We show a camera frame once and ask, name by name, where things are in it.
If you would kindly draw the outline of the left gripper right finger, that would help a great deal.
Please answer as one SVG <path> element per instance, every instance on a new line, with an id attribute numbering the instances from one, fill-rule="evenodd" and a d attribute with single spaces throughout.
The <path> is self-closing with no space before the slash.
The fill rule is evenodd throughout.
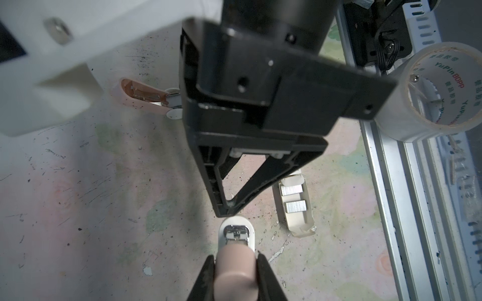
<path id="1" fill-rule="evenodd" d="M 257 257 L 257 281 L 260 301 L 287 301 L 268 259 L 262 253 Z"/>

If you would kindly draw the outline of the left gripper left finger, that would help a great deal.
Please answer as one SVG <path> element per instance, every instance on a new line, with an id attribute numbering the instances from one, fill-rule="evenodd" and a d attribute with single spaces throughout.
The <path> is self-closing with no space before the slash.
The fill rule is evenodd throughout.
<path id="1" fill-rule="evenodd" d="M 198 274 L 187 301 L 214 301 L 215 257 L 209 255 Z"/>

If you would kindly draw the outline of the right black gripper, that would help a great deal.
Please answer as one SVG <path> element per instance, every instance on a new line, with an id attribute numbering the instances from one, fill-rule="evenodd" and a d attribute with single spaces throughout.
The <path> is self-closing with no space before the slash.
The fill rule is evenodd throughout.
<path id="1" fill-rule="evenodd" d="M 396 87 L 255 33 L 194 18 L 182 29 L 183 121 L 218 218 L 320 157 L 340 117 L 372 120 Z M 230 149 L 292 152 L 269 156 L 228 201 L 220 168 Z"/>

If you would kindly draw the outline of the pink stapler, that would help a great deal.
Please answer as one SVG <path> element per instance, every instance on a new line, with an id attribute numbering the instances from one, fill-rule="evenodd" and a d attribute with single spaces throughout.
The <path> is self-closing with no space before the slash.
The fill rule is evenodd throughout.
<path id="1" fill-rule="evenodd" d="M 110 93 L 112 100 L 127 107 L 164 115 L 171 120 L 183 116 L 180 89 L 160 90 L 147 84 L 122 78 Z"/>
<path id="2" fill-rule="evenodd" d="M 257 300 L 256 235 L 243 216 L 223 220 L 218 230 L 213 298 L 215 300 Z"/>

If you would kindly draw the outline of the white staple box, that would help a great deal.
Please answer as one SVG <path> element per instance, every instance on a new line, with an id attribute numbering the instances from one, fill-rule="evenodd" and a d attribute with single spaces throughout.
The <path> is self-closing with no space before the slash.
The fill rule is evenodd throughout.
<path id="1" fill-rule="evenodd" d="M 272 186 L 277 215 L 292 236 L 305 238 L 316 233 L 306 178 L 301 169 Z"/>

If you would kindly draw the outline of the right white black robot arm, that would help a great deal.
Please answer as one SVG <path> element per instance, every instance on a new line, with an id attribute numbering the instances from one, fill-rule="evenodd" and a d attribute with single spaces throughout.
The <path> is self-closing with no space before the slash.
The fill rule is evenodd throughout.
<path id="1" fill-rule="evenodd" d="M 338 1 L 224 1 L 183 21 L 183 123 L 213 211 L 239 213 L 320 157 L 341 118 L 372 120 L 395 82 L 319 55 Z"/>

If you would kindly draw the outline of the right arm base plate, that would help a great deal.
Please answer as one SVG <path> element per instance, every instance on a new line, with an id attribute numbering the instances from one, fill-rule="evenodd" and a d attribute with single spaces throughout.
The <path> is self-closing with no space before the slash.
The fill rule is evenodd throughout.
<path id="1" fill-rule="evenodd" d="M 412 53 L 403 11 L 406 1 L 369 1 L 364 8 L 356 1 L 343 4 L 355 63 L 359 67 L 375 64 L 390 70 L 395 61 Z"/>

